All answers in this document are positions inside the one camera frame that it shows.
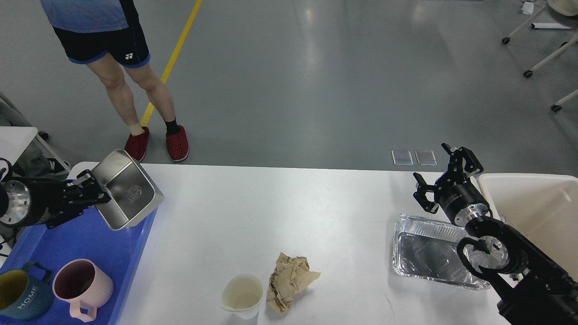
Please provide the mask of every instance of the foot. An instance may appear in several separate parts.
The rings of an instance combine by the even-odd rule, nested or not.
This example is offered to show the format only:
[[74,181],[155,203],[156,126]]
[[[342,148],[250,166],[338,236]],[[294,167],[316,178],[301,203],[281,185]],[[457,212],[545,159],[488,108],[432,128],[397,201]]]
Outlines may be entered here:
[[171,159],[178,163],[188,157],[188,140],[184,127],[179,125],[177,134],[166,135],[166,151],[169,152]]
[[146,154],[146,145],[149,142],[149,128],[143,127],[144,133],[139,135],[129,135],[127,144],[124,145],[126,151],[134,160],[141,162]]
[[[56,160],[56,158],[47,158],[47,159],[48,159],[48,163],[50,164],[50,171],[48,172],[49,175],[61,176],[61,175],[67,175],[68,174],[68,171],[66,170],[66,168],[64,168],[64,166],[62,166],[62,164],[60,162],[58,162],[58,160]],[[63,161],[63,163],[66,165],[66,167],[68,167],[68,169],[71,168],[71,165],[69,162]]]

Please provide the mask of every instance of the yellow floor line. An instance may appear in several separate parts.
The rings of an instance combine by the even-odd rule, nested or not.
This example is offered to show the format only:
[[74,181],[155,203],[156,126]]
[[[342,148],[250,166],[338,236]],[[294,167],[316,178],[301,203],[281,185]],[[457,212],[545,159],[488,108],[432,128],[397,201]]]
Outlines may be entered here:
[[[179,56],[180,49],[181,49],[181,47],[183,47],[183,43],[184,43],[185,38],[187,38],[188,30],[191,29],[192,21],[195,20],[195,16],[197,15],[197,11],[199,11],[199,7],[201,6],[201,2],[203,2],[203,0],[197,0],[197,2],[195,3],[195,6],[192,8],[191,14],[188,17],[187,23],[183,27],[183,31],[181,32],[179,40],[177,41],[177,44],[175,45],[175,49],[173,50],[173,53],[171,54],[171,58],[169,59],[169,62],[166,64],[165,70],[162,73],[161,81],[163,83],[166,83],[166,80],[169,79],[169,75],[171,74],[171,70],[173,69],[173,65],[175,65],[175,61],[177,60],[177,57]],[[150,116],[153,114],[153,110],[154,110],[154,106],[151,102],[149,102],[149,105],[147,106],[147,108],[144,112],[143,118],[140,120],[141,126],[146,126],[149,123],[149,119],[150,119]]]

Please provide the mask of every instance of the floor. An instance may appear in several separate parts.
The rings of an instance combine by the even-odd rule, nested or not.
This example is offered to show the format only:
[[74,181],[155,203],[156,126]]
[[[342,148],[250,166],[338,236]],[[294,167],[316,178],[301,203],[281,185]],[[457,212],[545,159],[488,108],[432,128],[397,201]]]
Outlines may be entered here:
[[[162,74],[195,0],[136,2]],[[486,172],[578,176],[578,49],[525,79],[570,37],[523,30],[519,1],[201,3],[167,85],[192,148],[184,164],[442,171],[440,144]],[[544,14],[536,21],[551,21]],[[70,63],[38,2],[2,1],[0,90],[73,164],[122,148],[128,129],[98,79]],[[145,93],[131,84],[142,115]],[[170,163],[155,113],[144,163]],[[392,149],[433,150],[398,166]]]

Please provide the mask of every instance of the brown paper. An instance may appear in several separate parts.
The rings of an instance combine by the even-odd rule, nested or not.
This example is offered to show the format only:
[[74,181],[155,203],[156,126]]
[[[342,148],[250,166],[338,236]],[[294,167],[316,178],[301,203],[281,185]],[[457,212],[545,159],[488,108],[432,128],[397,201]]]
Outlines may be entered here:
[[307,257],[293,257],[281,253],[275,271],[269,278],[267,304],[280,313],[291,308],[293,296],[305,290],[321,273],[310,272]]

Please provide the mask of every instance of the mug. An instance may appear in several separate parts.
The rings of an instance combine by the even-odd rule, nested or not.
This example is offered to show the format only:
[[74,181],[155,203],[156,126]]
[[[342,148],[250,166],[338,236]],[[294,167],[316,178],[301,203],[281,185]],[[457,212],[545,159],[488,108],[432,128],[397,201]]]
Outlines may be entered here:
[[113,290],[112,279],[85,258],[63,266],[52,283],[54,295],[70,303],[71,316],[85,323],[97,318],[97,309],[110,299]]
[[[28,274],[32,266],[44,270],[42,280]],[[31,320],[48,311],[54,296],[50,292],[52,272],[34,261],[22,269],[13,269],[0,275],[0,315],[15,319]]]

